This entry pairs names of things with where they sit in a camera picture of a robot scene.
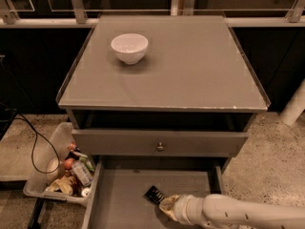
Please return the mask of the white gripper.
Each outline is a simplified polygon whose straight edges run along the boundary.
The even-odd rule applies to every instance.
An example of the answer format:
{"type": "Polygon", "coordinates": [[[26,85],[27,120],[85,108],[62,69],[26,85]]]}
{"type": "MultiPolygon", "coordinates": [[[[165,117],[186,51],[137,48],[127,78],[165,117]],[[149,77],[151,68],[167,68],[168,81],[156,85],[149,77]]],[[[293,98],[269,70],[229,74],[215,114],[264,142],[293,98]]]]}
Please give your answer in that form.
{"type": "Polygon", "coordinates": [[[203,198],[192,195],[173,195],[164,198],[159,209],[170,219],[185,225],[202,225],[207,221],[203,213],[203,198]]]}

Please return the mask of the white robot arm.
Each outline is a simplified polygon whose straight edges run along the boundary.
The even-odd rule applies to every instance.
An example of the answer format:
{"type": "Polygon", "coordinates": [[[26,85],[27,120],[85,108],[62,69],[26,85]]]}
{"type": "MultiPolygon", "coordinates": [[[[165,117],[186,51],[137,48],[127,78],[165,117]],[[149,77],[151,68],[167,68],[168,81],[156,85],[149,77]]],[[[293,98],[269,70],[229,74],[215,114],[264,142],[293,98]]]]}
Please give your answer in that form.
{"type": "Polygon", "coordinates": [[[175,195],[163,199],[160,210],[170,219],[204,229],[305,229],[305,208],[245,202],[220,194],[205,198],[175,195]]]}

